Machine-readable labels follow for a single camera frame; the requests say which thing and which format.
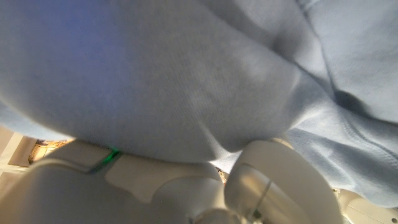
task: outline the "beige surface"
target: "beige surface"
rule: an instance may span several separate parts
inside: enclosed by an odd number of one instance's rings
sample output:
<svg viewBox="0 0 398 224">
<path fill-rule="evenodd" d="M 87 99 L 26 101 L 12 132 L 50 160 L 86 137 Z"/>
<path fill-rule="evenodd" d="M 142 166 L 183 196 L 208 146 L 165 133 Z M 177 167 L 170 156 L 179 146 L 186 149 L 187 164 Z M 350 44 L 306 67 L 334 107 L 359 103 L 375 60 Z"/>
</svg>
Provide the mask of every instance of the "beige surface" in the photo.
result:
<svg viewBox="0 0 398 224">
<path fill-rule="evenodd" d="M 340 190 L 337 196 L 342 214 L 353 224 L 394 224 L 398 210 L 378 207 L 356 193 Z"/>
</svg>

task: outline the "green led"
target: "green led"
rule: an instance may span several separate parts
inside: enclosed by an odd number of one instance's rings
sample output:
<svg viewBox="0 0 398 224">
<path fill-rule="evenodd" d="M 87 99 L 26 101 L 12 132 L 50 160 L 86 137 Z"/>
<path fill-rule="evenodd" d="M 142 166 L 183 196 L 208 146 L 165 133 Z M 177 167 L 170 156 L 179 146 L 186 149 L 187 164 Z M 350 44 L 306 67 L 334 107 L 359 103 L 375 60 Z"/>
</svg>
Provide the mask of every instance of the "green led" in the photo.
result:
<svg viewBox="0 0 398 224">
<path fill-rule="evenodd" d="M 114 158 L 116 155 L 118 155 L 118 154 L 119 154 L 119 151 L 113 149 L 112 152 L 111 152 L 111 154 L 109 154 L 109 155 L 102 161 L 102 163 L 103 163 L 103 164 L 107 164 L 107 163 L 111 162 L 111 161 L 113 160 L 113 158 Z"/>
<path fill-rule="evenodd" d="M 95 172 L 98 172 L 102 168 L 104 168 L 108 163 L 110 163 L 120 152 L 118 149 L 115 147 L 109 147 L 112 149 L 112 152 L 104 159 L 102 162 L 100 162 L 98 165 L 94 166 L 88 173 L 93 174 Z"/>
</svg>

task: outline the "white plastic part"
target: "white plastic part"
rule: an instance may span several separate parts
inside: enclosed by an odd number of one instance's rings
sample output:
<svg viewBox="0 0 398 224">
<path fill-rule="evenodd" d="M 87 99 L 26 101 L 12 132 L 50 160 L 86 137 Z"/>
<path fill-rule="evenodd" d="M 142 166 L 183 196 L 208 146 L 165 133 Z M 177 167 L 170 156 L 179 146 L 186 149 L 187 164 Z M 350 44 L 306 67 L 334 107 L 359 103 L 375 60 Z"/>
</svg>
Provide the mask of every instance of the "white plastic part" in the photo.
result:
<svg viewBox="0 0 398 224">
<path fill-rule="evenodd" d="M 353 224 L 398 223 L 398 209 L 382 208 L 354 192 L 340 190 L 337 194 L 342 214 Z"/>
<path fill-rule="evenodd" d="M 234 177 L 241 175 L 243 167 L 253 169 L 246 172 L 246 184 Z M 280 142 L 250 143 L 235 163 L 224 195 L 227 207 L 248 220 L 257 218 L 273 224 L 342 223 L 336 198 L 324 178 L 300 154 Z M 252 202 L 238 203 L 249 198 Z"/>
</svg>

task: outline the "green light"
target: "green light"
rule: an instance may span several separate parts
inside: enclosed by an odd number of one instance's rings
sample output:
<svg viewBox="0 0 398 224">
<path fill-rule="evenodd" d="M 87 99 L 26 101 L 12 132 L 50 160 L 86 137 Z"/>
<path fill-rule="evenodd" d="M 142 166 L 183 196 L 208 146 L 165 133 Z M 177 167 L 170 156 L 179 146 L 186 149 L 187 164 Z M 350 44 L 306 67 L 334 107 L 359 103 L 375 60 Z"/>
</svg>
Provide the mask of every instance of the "green light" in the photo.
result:
<svg viewBox="0 0 398 224">
<path fill-rule="evenodd" d="M 111 154 L 109 154 L 103 161 L 102 161 L 102 164 L 107 164 L 107 163 L 109 163 L 109 162 L 111 162 L 112 160 L 113 160 L 113 158 L 116 156 L 116 155 L 118 155 L 119 154 L 119 151 L 117 151 L 117 150 L 112 150 L 112 152 L 111 152 Z"/>
<path fill-rule="evenodd" d="M 94 166 L 88 172 L 89 174 L 94 174 L 95 172 L 98 172 L 99 170 L 104 168 L 108 163 L 110 163 L 120 153 L 118 151 L 118 149 L 116 149 L 115 147 L 109 147 L 109 148 L 112 149 L 112 152 L 107 157 L 105 157 L 105 159 L 102 160 L 102 162 L 100 162 L 98 165 Z"/>
</svg>

